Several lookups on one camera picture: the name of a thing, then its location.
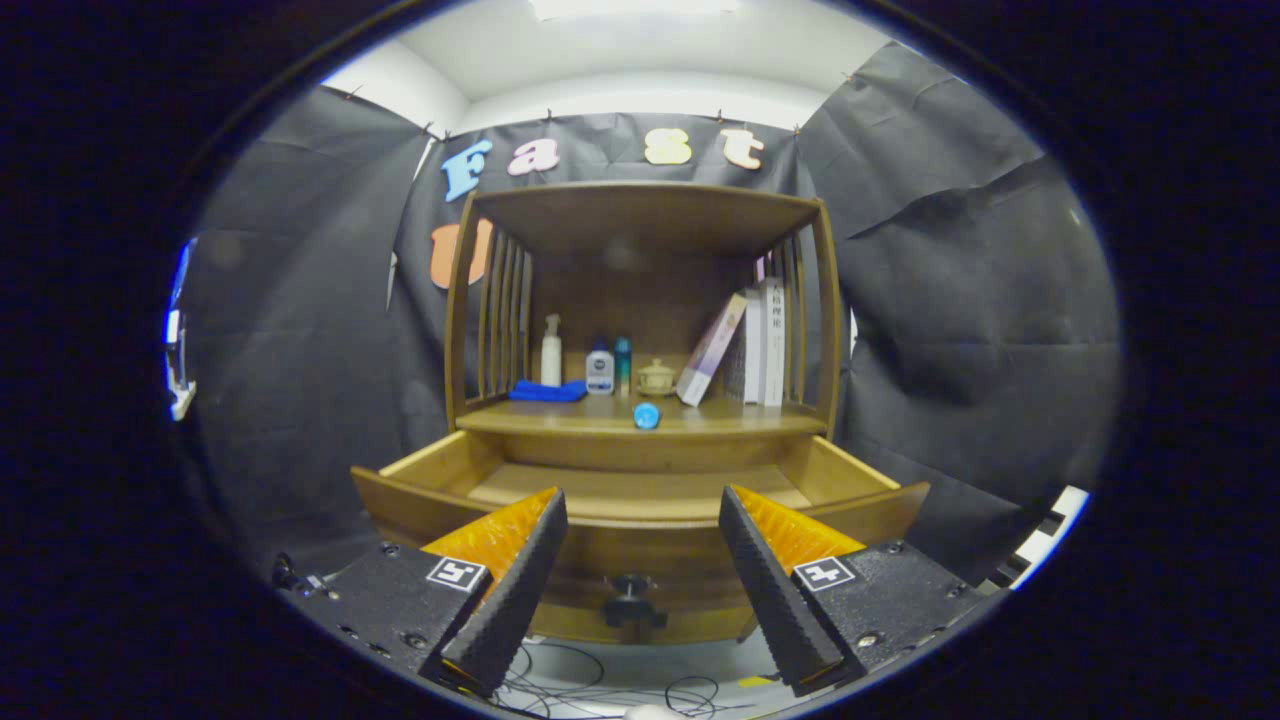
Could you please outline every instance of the black cable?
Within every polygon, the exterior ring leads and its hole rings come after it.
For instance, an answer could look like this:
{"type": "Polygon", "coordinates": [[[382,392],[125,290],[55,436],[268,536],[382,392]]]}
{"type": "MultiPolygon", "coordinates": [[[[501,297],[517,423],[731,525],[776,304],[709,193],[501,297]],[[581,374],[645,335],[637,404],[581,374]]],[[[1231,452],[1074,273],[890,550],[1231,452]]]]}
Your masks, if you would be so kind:
{"type": "MultiPolygon", "coordinates": [[[[543,644],[541,647],[567,650],[586,657],[596,667],[595,676],[582,685],[571,688],[559,688],[559,687],[548,688],[538,683],[534,683],[532,680],[529,679],[529,674],[534,671],[534,656],[529,651],[529,648],[521,646],[520,651],[525,653],[525,660],[526,660],[525,669],[520,673],[515,673],[508,678],[506,678],[503,680],[502,687],[499,688],[499,692],[503,688],[506,688],[508,692],[521,692],[532,696],[534,700],[527,705],[525,705],[524,707],[515,707],[507,701],[504,701],[499,693],[494,693],[495,705],[506,710],[511,710],[513,712],[524,715],[526,717],[543,719],[543,717],[549,717],[552,715],[552,708],[556,706],[568,706],[572,707],[573,710],[577,710],[579,712],[590,712],[589,708],[577,705],[577,702],[611,702],[612,705],[631,706],[631,705],[645,703],[648,702],[649,697],[662,697],[663,701],[667,703],[668,708],[690,717],[705,716],[708,720],[710,717],[714,717],[717,712],[723,710],[737,710],[754,706],[754,703],[744,703],[744,705],[716,703],[714,702],[716,696],[719,694],[719,683],[716,679],[708,678],[705,675],[686,675],[684,678],[680,678],[669,683],[660,693],[657,691],[641,691],[641,689],[596,688],[595,685],[598,685],[605,676],[604,664],[598,657],[595,657],[594,655],[591,655],[585,650],[570,646],[547,643],[543,644]],[[676,687],[680,683],[685,683],[689,680],[705,680],[710,683],[712,684],[710,694],[703,694],[694,689],[676,687]],[[692,707],[677,708],[673,705],[673,702],[692,705],[692,707]],[[541,705],[543,710],[545,711],[545,715],[538,715],[536,712],[530,710],[532,707],[536,707],[538,705],[541,705]]],[[[579,716],[575,720],[617,720],[621,717],[623,716],[589,715],[589,716],[579,716]]]]}

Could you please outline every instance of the blue letter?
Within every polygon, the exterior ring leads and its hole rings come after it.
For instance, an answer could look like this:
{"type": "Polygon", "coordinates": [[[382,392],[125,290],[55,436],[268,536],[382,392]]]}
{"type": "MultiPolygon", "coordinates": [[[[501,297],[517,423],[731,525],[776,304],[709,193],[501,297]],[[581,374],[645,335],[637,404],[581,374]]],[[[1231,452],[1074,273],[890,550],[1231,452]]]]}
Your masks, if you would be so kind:
{"type": "Polygon", "coordinates": [[[444,193],[444,201],[452,202],[480,184],[480,170],[484,170],[484,154],[493,150],[493,142],[481,140],[480,142],[440,163],[444,177],[449,181],[449,191],[444,193]]]}

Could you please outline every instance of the blue cloth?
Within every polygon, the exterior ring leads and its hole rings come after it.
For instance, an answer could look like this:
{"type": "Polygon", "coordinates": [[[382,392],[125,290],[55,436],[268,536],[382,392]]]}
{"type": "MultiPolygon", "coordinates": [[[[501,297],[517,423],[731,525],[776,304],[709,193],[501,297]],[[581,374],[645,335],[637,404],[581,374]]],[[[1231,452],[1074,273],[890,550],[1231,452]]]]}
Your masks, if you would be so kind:
{"type": "Polygon", "coordinates": [[[573,380],[559,387],[516,380],[516,388],[507,397],[511,400],[534,400],[538,402],[577,402],[582,400],[584,395],[586,395],[586,380],[573,380]]]}

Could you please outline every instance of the white ceiling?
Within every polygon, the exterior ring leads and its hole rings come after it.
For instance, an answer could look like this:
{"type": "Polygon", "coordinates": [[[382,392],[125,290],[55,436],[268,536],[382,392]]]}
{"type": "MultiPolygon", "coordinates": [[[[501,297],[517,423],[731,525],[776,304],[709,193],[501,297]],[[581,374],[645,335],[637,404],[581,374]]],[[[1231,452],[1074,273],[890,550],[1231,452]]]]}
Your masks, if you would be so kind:
{"type": "Polygon", "coordinates": [[[888,38],[810,0],[740,0],[716,17],[636,14],[539,22],[529,0],[474,0],[399,41],[476,101],[623,70],[748,76],[831,92],[888,38]]]}

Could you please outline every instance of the letter a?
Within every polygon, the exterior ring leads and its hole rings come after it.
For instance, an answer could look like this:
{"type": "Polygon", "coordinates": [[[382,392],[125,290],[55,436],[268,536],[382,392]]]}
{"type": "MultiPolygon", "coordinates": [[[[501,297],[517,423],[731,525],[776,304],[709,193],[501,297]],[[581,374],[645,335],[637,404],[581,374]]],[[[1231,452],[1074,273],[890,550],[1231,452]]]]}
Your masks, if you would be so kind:
{"type": "Polygon", "coordinates": [[[559,163],[556,141],[549,137],[531,140],[516,149],[516,158],[507,165],[508,176],[525,176],[534,170],[549,170],[559,163]]]}

